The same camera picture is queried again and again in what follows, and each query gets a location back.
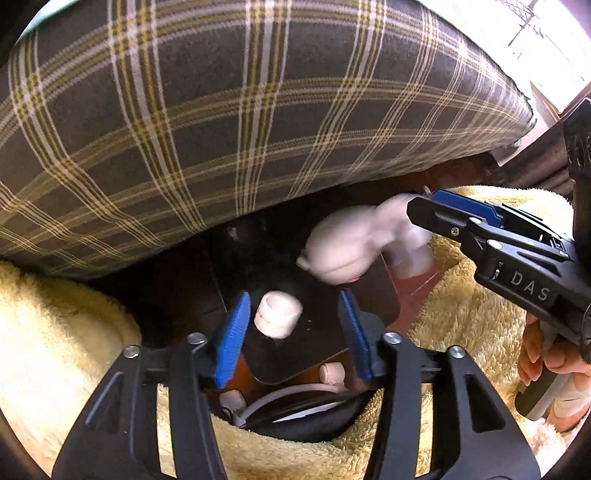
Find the white plastic part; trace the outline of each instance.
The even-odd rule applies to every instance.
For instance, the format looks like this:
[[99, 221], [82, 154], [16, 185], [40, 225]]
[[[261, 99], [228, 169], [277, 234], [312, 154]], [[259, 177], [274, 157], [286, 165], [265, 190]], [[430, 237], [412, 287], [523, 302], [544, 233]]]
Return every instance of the white plastic part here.
[[240, 413], [246, 408], [244, 397], [238, 390], [228, 390], [220, 394], [220, 405], [233, 415]]
[[244, 411], [235, 416], [234, 418], [234, 425], [236, 427], [242, 427], [246, 423], [248, 417], [250, 417], [254, 412], [263, 408], [265, 405], [278, 400], [279, 398], [287, 397], [288, 395], [294, 395], [296, 393], [301, 392], [310, 392], [310, 391], [324, 391], [324, 392], [331, 392], [331, 393], [341, 393], [346, 391], [343, 386], [339, 385], [324, 385], [322, 383], [308, 383], [303, 385], [293, 385], [291, 387], [285, 387], [280, 390], [276, 390], [265, 395], [262, 398], [259, 398], [257, 401], [251, 403], [247, 406]]
[[292, 295], [283, 291], [265, 293], [255, 315], [256, 328], [267, 337], [289, 337], [301, 316], [302, 305]]
[[340, 285], [363, 275], [388, 247], [399, 257], [395, 263], [399, 276], [425, 273], [431, 266], [426, 248], [431, 232], [408, 218], [408, 202], [415, 197], [401, 194], [378, 207], [358, 206], [332, 213], [314, 227], [306, 253], [297, 264], [329, 285]]
[[325, 385], [344, 385], [345, 367], [341, 362], [329, 362], [320, 366], [318, 372], [320, 383]]

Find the blue pad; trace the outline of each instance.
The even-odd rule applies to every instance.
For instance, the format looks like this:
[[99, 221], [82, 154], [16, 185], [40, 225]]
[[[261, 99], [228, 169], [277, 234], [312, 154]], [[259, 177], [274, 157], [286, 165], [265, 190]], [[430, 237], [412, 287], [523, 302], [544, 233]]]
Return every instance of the blue pad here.
[[353, 356], [357, 376], [365, 382], [370, 382], [373, 378], [371, 352], [368, 340], [359, 323], [361, 312], [355, 298], [346, 290], [341, 290], [339, 293], [337, 312], [347, 346]]
[[503, 217], [496, 212], [492, 205], [487, 205], [486, 203], [478, 202], [458, 195], [457, 193], [448, 192], [447, 190], [437, 190], [431, 196], [431, 200], [461, 210], [462, 212], [471, 213], [497, 228], [500, 228], [503, 220]]
[[216, 372], [213, 381], [218, 388], [226, 387], [234, 376], [250, 319], [251, 298], [248, 292], [244, 292], [230, 313], [230, 318], [217, 344]]

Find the plaid cushion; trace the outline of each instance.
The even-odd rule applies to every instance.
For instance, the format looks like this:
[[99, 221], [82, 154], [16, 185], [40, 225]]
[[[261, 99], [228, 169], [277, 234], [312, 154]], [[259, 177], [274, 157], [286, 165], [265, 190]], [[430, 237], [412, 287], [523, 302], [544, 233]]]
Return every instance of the plaid cushion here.
[[532, 127], [411, 0], [82, 0], [15, 47], [0, 99], [0, 255], [78, 278]]

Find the black mount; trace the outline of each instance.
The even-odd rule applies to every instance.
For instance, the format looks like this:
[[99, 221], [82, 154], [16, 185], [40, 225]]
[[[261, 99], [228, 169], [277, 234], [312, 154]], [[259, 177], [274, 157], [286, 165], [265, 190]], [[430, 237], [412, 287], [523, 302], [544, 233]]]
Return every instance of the black mount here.
[[[372, 386], [385, 388], [366, 480], [415, 478], [424, 383], [433, 387], [434, 436], [431, 471], [423, 479], [540, 478], [511, 413], [463, 348], [421, 349], [386, 333], [379, 318], [359, 311], [349, 291], [339, 302], [351, 347], [354, 337], [363, 343], [355, 347], [356, 361], [365, 359]], [[195, 333], [173, 349], [127, 347], [70, 431], [53, 478], [171, 478], [161, 472], [158, 458], [157, 385], [164, 384], [178, 479], [225, 480], [203, 391], [212, 385], [213, 359], [208, 341]]]

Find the screw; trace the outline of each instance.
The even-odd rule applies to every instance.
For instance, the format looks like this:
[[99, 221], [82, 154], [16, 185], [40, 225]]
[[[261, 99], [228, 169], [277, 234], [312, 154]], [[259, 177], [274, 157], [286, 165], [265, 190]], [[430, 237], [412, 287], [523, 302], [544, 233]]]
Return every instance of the screw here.
[[193, 332], [193, 333], [189, 333], [187, 335], [187, 341], [191, 344], [191, 345], [201, 345], [202, 343], [205, 342], [205, 340], [207, 340], [207, 337], [199, 332]]
[[399, 333], [396, 332], [388, 332], [384, 333], [384, 340], [386, 343], [390, 343], [391, 345], [396, 345], [397, 343], [402, 342], [402, 337]]
[[129, 345], [126, 346], [123, 350], [123, 356], [125, 358], [135, 358], [139, 356], [139, 346], [137, 345]]
[[486, 243], [489, 244], [492, 248], [496, 248], [497, 250], [503, 248], [501, 242], [497, 242], [496, 240], [487, 240]]
[[453, 358], [464, 358], [466, 356], [466, 351], [461, 346], [454, 345], [449, 348], [449, 354]]

